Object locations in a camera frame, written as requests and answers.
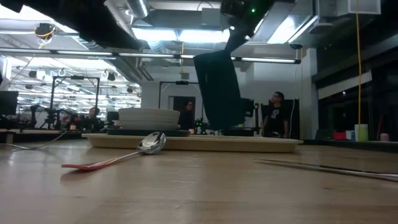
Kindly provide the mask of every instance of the black cloth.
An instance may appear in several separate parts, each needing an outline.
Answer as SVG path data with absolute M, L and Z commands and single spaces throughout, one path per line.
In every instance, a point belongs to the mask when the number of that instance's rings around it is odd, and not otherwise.
M 104 127 L 104 123 L 99 118 L 85 117 L 82 123 L 84 129 L 91 131 L 99 131 Z
M 244 123 L 238 78 L 227 50 L 193 58 L 206 116 L 214 130 Z
M 192 111 L 183 111 L 180 113 L 180 118 L 178 119 L 178 124 L 181 126 L 180 130 L 188 131 L 193 129 L 193 123 L 195 118 L 193 117 Z
M 275 107 L 270 105 L 267 111 L 268 123 L 265 127 L 266 133 L 277 132 L 281 136 L 285 134 L 284 121 L 288 121 L 288 112 L 283 106 Z

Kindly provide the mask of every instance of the red spoon handle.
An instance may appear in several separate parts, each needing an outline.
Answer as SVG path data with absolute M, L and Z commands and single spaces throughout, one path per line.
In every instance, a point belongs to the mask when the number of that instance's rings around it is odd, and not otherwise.
M 134 152 L 134 153 L 130 153 L 128 155 L 125 156 L 121 156 L 121 157 L 116 157 L 113 159 L 108 159 L 105 161 L 101 161 L 101 162 L 94 162 L 94 163 L 90 163 L 90 164 L 81 164 L 81 165 L 77 165 L 77 164 L 62 164 L 61 167 L 63 168 L 75 168 L 75 169 L 80 169 L 80 170 L 98 170 L 98 169 L 102 169 L 104 167 L 113 165 L 113 164 L 117 164 L 118 162 L 121 162 L 123 159 L 126 159 L 128 157 L 131 157 L 135 154 L 138 154 L 140 152 Z

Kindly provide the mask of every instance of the spoon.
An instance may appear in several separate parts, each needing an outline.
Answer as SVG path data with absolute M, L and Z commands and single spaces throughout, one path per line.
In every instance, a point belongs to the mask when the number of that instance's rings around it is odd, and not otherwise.
M 344 175 L 354 175 L 357 177 L 368 177 L 373 179 L 383 179 L 390 181 L 398 181 L 398 174 L 394 173 L 379 173 L 379 172 L 371 172 L 371 171 L 362 171 L 362 170 L 354 170 L 354 169 L 345 169 L 340 167 L 331 167 L 331 166 L 323 166 L 323 165 L 315 165 L 315 164 L 304 164 L 300 162 L 288 162 L 288 161 L 276 161 L 272 159 L 257 159 L 256 162 L 278 165 L 278 166 L 286 166 L 286 167 L 294 167 L 299 169 L 308 169 L 308 170 L 317 170 L 321 172 L 331 172 L 335 174 L 344 174 Z
M 146 154 L 146 155 L 151 155 L 155 154 L 156 152 L 159 152 L 163 147 L 164 144 L 166 143 L 166 135 L 164 133 L 156 132 L 148 135 L 145 137 L 137 146 L 137 152 L 130 153 L 125 156 L 121 157 L 116 157 L 113 159 L 108 159 L 105 161 L 101 162 L 94 162 L 90 164 L 82 164 L 82 165 L 76 165 L 76 164 L 62 164 L 61 167 L 63 168 L 75 168 L 75 169 L 80 169 L 80 170 L 98 170 L 102 169 L 104 167 L 116 164 L 118 162 L 122 162 L 126 159 L 130 159 L 133 155 L 136 154 Z

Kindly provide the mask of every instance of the table surface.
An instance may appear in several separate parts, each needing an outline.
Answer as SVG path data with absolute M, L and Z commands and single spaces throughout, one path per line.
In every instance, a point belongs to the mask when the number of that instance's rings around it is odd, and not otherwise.
M 295 154 L 162 151 L 94 172 L 60 167 L 130 152 L 91 148 L 86 140 L 57 141 L 38 151 L 0 146 L 0 223 L 384 224 L 398 219 L 396 182 L 253 162 L 398 172 L 398 154 L 328 146 L 299 146 Z

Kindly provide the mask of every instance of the man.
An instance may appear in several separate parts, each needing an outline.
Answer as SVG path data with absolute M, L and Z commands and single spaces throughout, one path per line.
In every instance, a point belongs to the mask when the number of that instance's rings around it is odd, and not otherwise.
M 284 138 L 289 138 L 289 115 L 282 106 L 284 99 L 284 94 L 279 91 L 275 92 L 272 96 L 264 125 L 261 128 L 263 136 L 271 137 L 273 133 L 278 133 Z
M 88 111 L 88 117 L 83 121 L 83 127 L 86 130 L 99 131 L 104 127 L 104 123 L 97 118 L 100 113 L 100 109 L 93 107 Z
M 181 111 L 180 118 L 178 119 L 178 128 L 180 130 L 189 131 L 193 129 L 195 118 L 193 117 L 193 103 L 188 101 L 185 103 L 185 111 Z

